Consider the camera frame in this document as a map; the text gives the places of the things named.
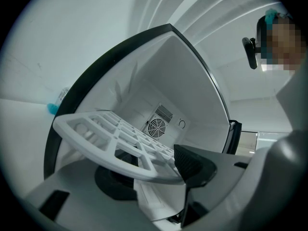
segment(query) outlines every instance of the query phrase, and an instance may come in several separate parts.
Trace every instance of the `blue object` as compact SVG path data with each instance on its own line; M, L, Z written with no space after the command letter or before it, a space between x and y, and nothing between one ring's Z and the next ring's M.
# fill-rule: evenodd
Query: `blue object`
M55 105L53 103L49 103L49 104L47 104L47 108L48 108L48 111L51 114L55 115L57 113L58 109L59 109L59 105Z
M265 12L265 23L266 23L266 29L271 30L273 26L273 20L275 16L277 15L277 11L274 9L266 10Z

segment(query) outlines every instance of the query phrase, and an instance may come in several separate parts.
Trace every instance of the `person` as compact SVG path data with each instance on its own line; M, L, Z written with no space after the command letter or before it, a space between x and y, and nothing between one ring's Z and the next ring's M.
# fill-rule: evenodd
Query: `person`
M304 63L306 39L290 15L274 9L266 11L257 23L257 41L261 59L266 65L280 65L284 70L297 70Z

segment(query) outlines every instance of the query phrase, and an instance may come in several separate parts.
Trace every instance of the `fan grille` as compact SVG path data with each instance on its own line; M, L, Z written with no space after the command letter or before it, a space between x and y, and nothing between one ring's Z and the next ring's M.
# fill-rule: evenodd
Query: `fan grille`
M154 137L160 137L165 133L166 125L161 119L154 119L149 124L149 134Z

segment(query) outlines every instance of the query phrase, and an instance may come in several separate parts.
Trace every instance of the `white lattice shelf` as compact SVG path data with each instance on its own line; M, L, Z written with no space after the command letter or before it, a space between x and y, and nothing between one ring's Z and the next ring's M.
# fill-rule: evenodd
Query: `white lattice shelf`
M70 145L95 163L139 180L181 184L174 165L174 152L110 111L62 115L54 130ZM136 167L116 158L122 150L139 158Z

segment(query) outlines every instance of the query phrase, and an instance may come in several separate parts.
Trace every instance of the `black curved edge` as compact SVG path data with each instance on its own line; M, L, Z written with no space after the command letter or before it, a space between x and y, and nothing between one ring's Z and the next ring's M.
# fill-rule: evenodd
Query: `black curved edge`
M88 92L92 87L106 74L114 65L121 61L128 54L136 50L141 45L147 43L148 41L164 34L173 31L185 44L193 51L197 56L199 61L205 67L205 70L209 73L214 86L216 87L220 98L223 102L224 108L226 110L227 117L229 119L229 113L222 94L219 91L217 82L214 76L208 69L205 61L202 59L197 50L193 45L171 24L166 24L162 26L157 26L148 29L144 32L138 33L127 40L114 46L112 49L107 51L99 59L97 59L87 70L77 79L73 84L72 88L69 90L65 98L63 99L57 114L54 118L61 115L74 113L82 100L86 97ZM57 132L51 126L49 134L47 137L45 155L44 155L44 179L48 178L55 171L56 159L59 151L59 146L61 144L62 138L57 134Z
M138 158L124 151L116 151L116 158L138 167ZM101 191L115 200L135 200L134 179L99 166L94 174L95 183Z
M193 199L190 189L208 184L215 177L217 166L208 158L177 144L174 145L174 159L175 166L186 183L185 206L181 218L183 228L208 213L202 204Z
M241 137L242 124L239 123L236 120L229 120L229 122L230 123L234 122L235 125L234 125L234 128L233 128L234 131L233 131L233 135L232 135L232 138L231 138L229 148L227 150L227 154L235 155L236 149L237 149L237 146L239 145L239 141L240 141L240 137Z
M257 60L256 60L256 53L255 53L253 43L250 41L249 38L243 38L242 44L244 46L250 68L256 69L257 68Z

